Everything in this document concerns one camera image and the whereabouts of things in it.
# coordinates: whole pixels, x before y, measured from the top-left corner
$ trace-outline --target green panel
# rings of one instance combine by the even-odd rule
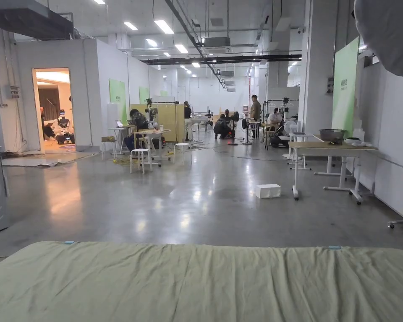
[[[146,104],[146,99],[149,98],[149,88],[139,87],[139,100],[141,104]]]
[[[335,54],[331,127],[346,130],[346,138],[352,136],[353,129],[358,52],[359,39],[356,38]]]
[[[109,78],[110,102],[118,105],[118,116],[127,124],[126,84]]]

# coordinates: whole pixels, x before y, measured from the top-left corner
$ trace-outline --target white stool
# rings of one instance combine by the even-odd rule
[[[101,149],[101,159],[104,160],[105,159],[105,152],[106,152],[106,143],[112,143],[113,146],[113,159],[116,159],[116,141],[107,141],[107,142],[103,142],[103,147]]]
[[[142,163],[142,173],[145,174],[145,163],[144,163],[144,152],[147,153],[149,159],[149,165],[151,166],[152,171],[152,160],[149,155],[149,150],[147,148],[135,148],[130,152],[130,173],[133,172],[133,152],[137,153],[137,161]]]
[[[174,149],[173,149],[173,164],[174,164],[174,158],[175,158],[175,156],[176,156],[176,146],[180,146],[181,148],[182,148],[182,164],[183,164],[183,161],[184,161],[184,146],[188,146],[189,145],[189,143],[176,143],[175,144],[175,146],[174,146]],[[191,154],[191,164],[192,164],[192,150],[191,149],[189,149],[189,153]]]

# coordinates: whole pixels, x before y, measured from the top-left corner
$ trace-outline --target white box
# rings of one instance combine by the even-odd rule
[[[260,199],[280,197],[280,185],[259,184],[256,187],[255,195]]]

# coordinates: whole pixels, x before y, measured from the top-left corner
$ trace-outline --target green bedsheet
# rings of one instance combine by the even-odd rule
[[[403,251],[42,242],[0,263],[0,322],[403,321]]]

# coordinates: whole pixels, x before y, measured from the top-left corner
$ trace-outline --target black ceiling beam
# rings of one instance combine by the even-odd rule
[[[207,64],[207,66],[209,66],[209,68],[212,70],[212,72],[213,72],[213,73],[215,74],[215,76],[217,77],[218,82],[222,85],[222,88],[225,89],[224,85],[221,83],[220,77],[219,77],[218,75],[216,75],[216,71],[215,71],[215,69],[213,68],[212,64],[206,60],[206,57],[203,55],[202,50],[201,50],[200,47],[198,46],[198,44],[197,44],[196,40],[194,39],[194,37],[191,35],[191,33],[190,33],[188,27],[186,26],[186,24],[185,24],[185,22],[183,21],[183,19],[182,19],[181,15],[179,14],[179,12],[176,10],[176,8],[175,8],[175,6],[173,5],[172,1],[171,1],[171,0],[164,0],[164,1],[165,1],[165,2],[167,3],[167,5],[169,6],[169,8],[170,8],[170,10],[172,11],[173,15],[178,19],[179,23],[181,24],[182,28],[184,29],[184,31],[185,31],[186,35],[188,36],[189,40],[191,41],[192,45],[193,45],[194,47],[196,47],[196,49],[197,49],[197,51],[199,52],[200,57],[201,57],[201,58],[199,58],[199,59],[201,59],[201,60],[203,61],[203,64]]]
[[[260,61],[300,61],[301,54],[298,55],[265,55],[265,56],[221,56],[213,57],[197,57],[197,58],[159,58],[142,60],[147,65],[191,65],[191,63],[199,63],[200,65],[208,64],[234,64],[234,63],[259,63]]]

